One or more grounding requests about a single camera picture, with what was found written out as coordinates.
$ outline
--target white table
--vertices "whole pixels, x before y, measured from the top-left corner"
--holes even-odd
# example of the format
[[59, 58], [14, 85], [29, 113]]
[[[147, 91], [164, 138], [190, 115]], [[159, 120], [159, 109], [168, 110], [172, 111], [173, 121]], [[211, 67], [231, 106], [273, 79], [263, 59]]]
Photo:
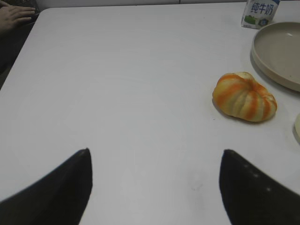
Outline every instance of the white table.
[[[0, 91], [0, 199], [89, 147], [81, 225], [229, 225], [218, 174], [231, 148], [300, 194], [300, 95], [259, 76], [245, 3], [53, 8], [41, 13]], [[300, 22], [300, 2], [275, 21]], [[221, 115], [217, 80], [248, 71], [274, 94], [254, 125]]]

